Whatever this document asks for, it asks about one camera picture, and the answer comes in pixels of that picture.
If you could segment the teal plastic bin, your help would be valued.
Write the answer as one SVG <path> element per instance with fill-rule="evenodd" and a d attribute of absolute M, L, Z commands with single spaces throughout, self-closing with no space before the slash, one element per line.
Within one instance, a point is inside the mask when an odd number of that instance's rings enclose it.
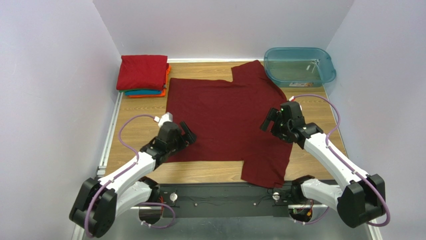
<path fill-rule="evenodd" d="M 335 80 L 331 56 L 317 47 L 274 47 L 263 58 L 266 75 L 280 88 L 321 87 Z"/>

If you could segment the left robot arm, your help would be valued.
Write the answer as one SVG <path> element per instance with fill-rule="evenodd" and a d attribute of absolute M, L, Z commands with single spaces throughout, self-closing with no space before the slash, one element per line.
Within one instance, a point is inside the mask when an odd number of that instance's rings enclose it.
<path fill-rule="evenodd" d="M 101 238 L 116 217 L 138 204 L 159 206 L 159 184 L 147 177 L 169 157 L 195 143 L 197 137 L 182 121 L 165 121 L 149 143 L 113 173 L 85 180 L 69 213 L 69 220 L 89 238 Z"/>

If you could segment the folded red t shirt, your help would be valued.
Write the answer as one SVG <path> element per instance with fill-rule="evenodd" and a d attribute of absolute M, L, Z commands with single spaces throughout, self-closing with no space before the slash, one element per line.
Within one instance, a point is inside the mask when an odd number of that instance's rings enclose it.
<path fill-rule="evenodd" d="M 167 64 L 166 55 L 122 55 L 116 89 L 162 90 Z"/>

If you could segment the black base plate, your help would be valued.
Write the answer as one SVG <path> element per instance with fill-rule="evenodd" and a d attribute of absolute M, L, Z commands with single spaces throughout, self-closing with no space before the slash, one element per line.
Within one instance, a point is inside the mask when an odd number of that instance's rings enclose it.
<path fill-rule="evenodd" d="M 194 183 L 159 185 L 149 178 L 138 181 L 121 197 L 108 196 L 101 219 L 110 227 L 116 217 L 132 207 L 142 207 L 139 217 L 150 224 L 165 218 L 293 217 L 291 205 L 308 200 L 337 211 L 349 227 L 359 225 L 359 205 L 354 185 L 344 191 L 310 175 L 281 188 L 264 188 L 250 183 Z"/>

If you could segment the folded teal t shirt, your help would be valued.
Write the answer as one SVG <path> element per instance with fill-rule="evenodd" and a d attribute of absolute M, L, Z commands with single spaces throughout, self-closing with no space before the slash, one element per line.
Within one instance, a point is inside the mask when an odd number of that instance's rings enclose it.
<path fill-rule="evenodd" d="M 135 90 L 135 91 L 128 91 L 124 92 L 126 96 L 159 96 L 163 95 L 165 93 L 166 89 L 162 90 L 156 90 L 156 89 L 141 89 L 141 90 Z"/>

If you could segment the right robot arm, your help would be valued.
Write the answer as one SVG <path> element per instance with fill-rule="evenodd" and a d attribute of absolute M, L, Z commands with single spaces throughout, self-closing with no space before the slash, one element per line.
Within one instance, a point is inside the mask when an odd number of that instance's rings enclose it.
<path fill-rule="evenodd" d="M 317 124 L 307 123 L 298 102 L 290 100 L 279 109 L 272 107 L 260 129 L 269 130 L 286 143 L 297 144 L 315 157 L 337 183 L 329 185 L 311 175 L 293 180 L 290 198 L 294 203 L 317 201 L 336 211 L 350 228 L 363 224 L 386 226 L 390 222 L 384 179 L 358 167 L 335 147 Z M 382 216 L 386 217 L 383 223 L 372 222 Z"/>

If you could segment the maroon t shirt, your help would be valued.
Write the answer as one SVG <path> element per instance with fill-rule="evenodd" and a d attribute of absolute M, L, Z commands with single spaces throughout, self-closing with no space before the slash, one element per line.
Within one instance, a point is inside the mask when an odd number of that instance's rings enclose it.
<path fill-rule="evenodd" d="M 265 188 L 284 184 L 292 145 L 261 130 L 271 108 L 287 98 L 255 60 L 231 69 L 232 81 L 172 78 L 166 111 L 196 135 L 169 162 L 243 161 L 242 180 Z"/>

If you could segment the folded green t shirt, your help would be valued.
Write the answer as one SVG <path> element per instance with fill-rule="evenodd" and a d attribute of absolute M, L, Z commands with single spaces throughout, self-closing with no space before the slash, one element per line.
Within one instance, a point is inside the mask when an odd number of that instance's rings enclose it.
<path fill-rule="evenodd" d="M 132 91 L 139 91 L 139 90 L 141 90 L 142 88 L 133 88 L 133 89 L 121 89 L 121 90 L 118 90 L 119 92 L 132 92 Z"/>

